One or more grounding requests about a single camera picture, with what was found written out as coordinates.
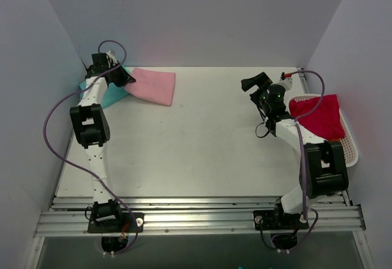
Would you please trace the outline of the pink t-shirt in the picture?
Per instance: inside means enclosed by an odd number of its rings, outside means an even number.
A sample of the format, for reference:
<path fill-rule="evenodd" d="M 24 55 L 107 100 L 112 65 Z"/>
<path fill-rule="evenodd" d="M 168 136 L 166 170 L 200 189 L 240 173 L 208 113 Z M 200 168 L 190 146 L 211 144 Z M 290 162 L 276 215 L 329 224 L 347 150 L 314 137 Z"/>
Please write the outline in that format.
<path fill-rule="evenodd" d="M 163 106 L 171 106 L 176 84 L 176 74 L 135 68 L 131 76 L 136 80 L 124 90 L 134 97 Z"/>

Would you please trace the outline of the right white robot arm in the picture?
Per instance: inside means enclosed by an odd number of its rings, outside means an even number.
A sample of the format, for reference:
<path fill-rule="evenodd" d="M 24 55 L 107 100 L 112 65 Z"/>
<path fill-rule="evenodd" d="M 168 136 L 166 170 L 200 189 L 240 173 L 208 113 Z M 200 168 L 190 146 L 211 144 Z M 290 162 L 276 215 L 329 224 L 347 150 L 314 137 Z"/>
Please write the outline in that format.
<path fill-rule="evenodd" d="M 294 220 L 294 214 L 307 215 L 313 201 L 344 191 L 349 186 L 344 148 L 338 141 L 329 141 L 301 125 L 300 120 L 313 115 L 324 97 L 305 113 L 294 116 L 284 102 L 285 93 L 292 88 L 292 74 L 283 73 L 273 82 L 266 73 L 241 80 L 241 89 L 249 95 L 267 129 L 267 134 L 289 144 L 300 155 L 299 183 L 280 199 L 280 207 L 272 212 L 272 220 L 284 228 Z"/>

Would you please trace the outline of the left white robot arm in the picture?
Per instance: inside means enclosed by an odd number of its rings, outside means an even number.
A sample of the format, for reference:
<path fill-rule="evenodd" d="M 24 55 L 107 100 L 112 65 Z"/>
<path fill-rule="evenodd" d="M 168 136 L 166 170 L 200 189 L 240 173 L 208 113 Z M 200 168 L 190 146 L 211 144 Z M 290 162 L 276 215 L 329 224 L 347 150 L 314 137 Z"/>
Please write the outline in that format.
<path fill-rule="evenodd" d="M 92 55 L 92 65 L 87 68 L 85 91 L 77 106 L 70 109 L 70 118 L 77 142 L 84 149 L 89 163 L 93 186 L 91 222 L 102 225 L 110 232 L 118 231 L 124 223 L 118 200 L 107 190 L 111 186 L 108 175 L 106 143 L 111 132 L 102 102 L 110 85 L 119 88 L 135 82 L 120 65 L 111 51 Z"/>

